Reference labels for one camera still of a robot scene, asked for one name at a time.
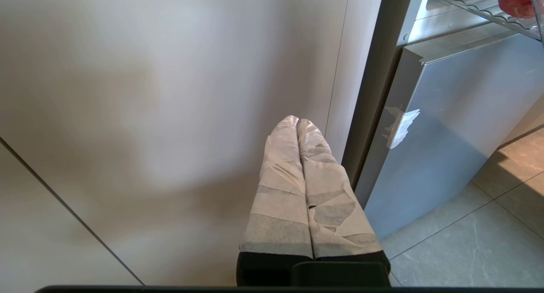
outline wire rack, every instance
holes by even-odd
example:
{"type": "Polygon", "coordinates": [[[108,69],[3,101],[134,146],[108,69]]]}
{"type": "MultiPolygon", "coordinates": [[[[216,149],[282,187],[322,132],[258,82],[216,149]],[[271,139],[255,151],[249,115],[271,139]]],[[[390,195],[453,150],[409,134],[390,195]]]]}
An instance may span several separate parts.
{"type": "Polygon", "coordinates": [[[511,30],[515,30],[518,33],[536,39],[538,41],[543,41],[542,23],[539,20],[543,20],[543,12],[540,11],[542,5],[536,5],[536,3],[542,3],[542,0],[533,0],[533,6],[538,9],[535,10],[536,18],[516,18],[512,17],[506,12],[503,12],[499,8],[498,0],[444,0],[452,5],[468,10],[473,14],[481,16],[495,22],[504,27],[507,27],[511,30]]]}

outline stainless steel panel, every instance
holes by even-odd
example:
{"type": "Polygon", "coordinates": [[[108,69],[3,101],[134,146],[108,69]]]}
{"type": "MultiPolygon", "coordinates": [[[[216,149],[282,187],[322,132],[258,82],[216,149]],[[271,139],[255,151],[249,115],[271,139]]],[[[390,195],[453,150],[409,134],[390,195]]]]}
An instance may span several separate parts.
{"type": "Polygon", "coordinates": [[[377,115],[381,112],[391,85],[389,80],[397,67],[400,48],[406,45],[421,4],[422,0],[381,1],[342,159],[352,186],[359,180],[377,125],[377,115]]]}
{"type": "Polygon", "coordinates": [[[379,238],[461,192],[544,92],[540,43],[496,26],[404,48],[386,107],[420,115],[389,149],[383,111],[356,188],[372,189],[365,211],[379,238]]]}

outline cabinet door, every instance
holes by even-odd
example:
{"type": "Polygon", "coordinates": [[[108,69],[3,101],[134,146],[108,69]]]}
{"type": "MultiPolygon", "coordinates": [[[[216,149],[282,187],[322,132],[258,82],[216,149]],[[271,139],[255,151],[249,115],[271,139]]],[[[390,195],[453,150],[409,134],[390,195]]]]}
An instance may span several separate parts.
{"type": "Polygon", "coordinates": [[[376,235],[459,194],[542,83],[542,45],[497,24],[405,47],[356,187],[376,235]]]}

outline red fruit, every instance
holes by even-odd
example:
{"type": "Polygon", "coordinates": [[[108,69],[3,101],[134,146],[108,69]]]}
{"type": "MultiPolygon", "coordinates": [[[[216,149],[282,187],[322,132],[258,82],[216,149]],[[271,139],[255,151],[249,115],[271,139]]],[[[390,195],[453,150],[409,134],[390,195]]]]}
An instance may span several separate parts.
{"type": "Polygon", "coordinates": [[[531,0],[499,0],[499,7],[516,18],[533,18],[535,16],[531,0]]]}

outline gray floor tile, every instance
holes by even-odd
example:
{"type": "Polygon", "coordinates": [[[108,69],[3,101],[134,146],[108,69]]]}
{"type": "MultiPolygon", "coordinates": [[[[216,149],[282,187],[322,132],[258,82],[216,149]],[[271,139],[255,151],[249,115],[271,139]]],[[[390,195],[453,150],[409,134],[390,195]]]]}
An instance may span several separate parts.
{"type": "Polygon", "coordinates": [[[489,196],[474,184],[469,183],[462,194],[443,207],[429,212],[381,241],[383,249],[388,258],[393,258],[489,201],[491,201],[489,196]]]}
{"type": "Polygon", "coordinates": [[[544,287],[544,239],[490,202],[391,265],[403,286],[544,287]]]}
{"type": "Polygon", "coordinates": [[[544,137],[534,132],[496,151],[472,179],[497,198],[544,171],[544,137]]]}
{"type": "Polygon", "coordinates": [[[389,273],[389,283],[391,283],[391,287],[402,287],[400,285],[400,282],[393,275],[393,273],[389,273]]]}
{"type": "Polygon", "coordinates": [[[0,292],[48,285],[139,285],[0,144],[0,292]]]}
{"type": "Polygon", "coordinates": [[[544,237],[544,173],[499,197],[497,202],[544,237]]]}

